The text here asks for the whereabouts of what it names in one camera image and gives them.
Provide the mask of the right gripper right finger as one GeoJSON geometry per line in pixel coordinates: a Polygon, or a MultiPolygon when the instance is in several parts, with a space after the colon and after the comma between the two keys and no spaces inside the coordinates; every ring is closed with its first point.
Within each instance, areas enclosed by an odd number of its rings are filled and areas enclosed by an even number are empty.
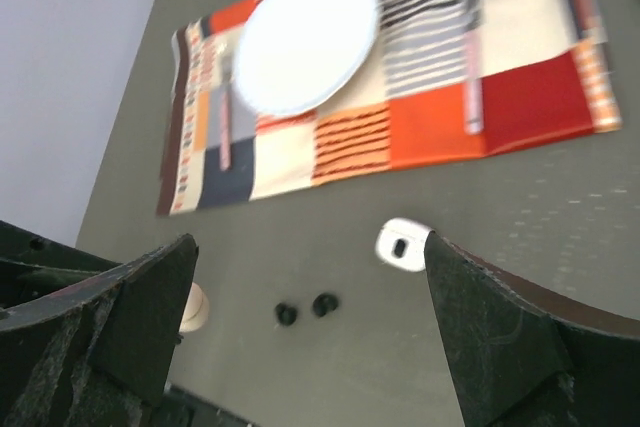
{"type": "Polygon", "coordinates": [[[637,320],[507,272],[437,233],[424,256],[465,425],[638,425],[637,320]]]}

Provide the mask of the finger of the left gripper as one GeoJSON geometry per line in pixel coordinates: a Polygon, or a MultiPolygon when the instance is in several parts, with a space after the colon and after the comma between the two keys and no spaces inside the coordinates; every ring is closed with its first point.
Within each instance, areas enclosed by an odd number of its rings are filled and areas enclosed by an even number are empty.
{"type": "Polygon", "coordinates": [[[1,222],[1,310],[38,299],[118,266],[1,222]]]}

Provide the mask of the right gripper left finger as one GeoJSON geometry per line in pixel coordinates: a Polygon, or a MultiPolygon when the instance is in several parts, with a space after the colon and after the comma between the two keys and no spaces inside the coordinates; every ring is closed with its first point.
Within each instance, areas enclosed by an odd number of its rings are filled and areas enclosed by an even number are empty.
{"type": "Polygon", "coordinates": [[[149,425],[198,254],[186,234],[86,270],[2,259],[2,425],[149,425]]]}

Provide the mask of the beige earbud case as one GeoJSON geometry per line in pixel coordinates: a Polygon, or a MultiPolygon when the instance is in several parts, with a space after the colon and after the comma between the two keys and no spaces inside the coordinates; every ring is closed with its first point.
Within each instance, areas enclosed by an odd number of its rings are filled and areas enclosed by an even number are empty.
{"type": "Polygon", "coordinates": [[[209,300],[201,287],[196,283],[192,283],[179,332],[185,334],[200,329],[207,322],[208,316],[209,300]]]}

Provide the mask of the white earbud charging case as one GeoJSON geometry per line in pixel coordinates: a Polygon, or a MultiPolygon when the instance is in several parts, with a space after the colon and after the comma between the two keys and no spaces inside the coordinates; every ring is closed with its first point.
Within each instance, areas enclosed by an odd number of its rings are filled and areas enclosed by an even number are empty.
{"type": "Polygon", "coordinates": [[[375,253],[387,265],[406,272],[426,270],[424,249],[432,229],[406,218],[392,218],[380,229],[375,253]]]}

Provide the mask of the black earbud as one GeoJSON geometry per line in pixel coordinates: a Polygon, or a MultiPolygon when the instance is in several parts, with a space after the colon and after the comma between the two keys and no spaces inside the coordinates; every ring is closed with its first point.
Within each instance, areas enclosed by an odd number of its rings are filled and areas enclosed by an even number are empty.
{"type": "Polygon", "coordinates": [[[325,317],[340,306],[339,298],[333,293],[321,293],[312,303],[312,313],[317,318],[325,317]]]}
{"type": "Polygon", "coordinates": [[[281,302],[274,309],[276,320],[283,327],[292,326],[298,317],[298,309],[295,306],[281,302]]]}

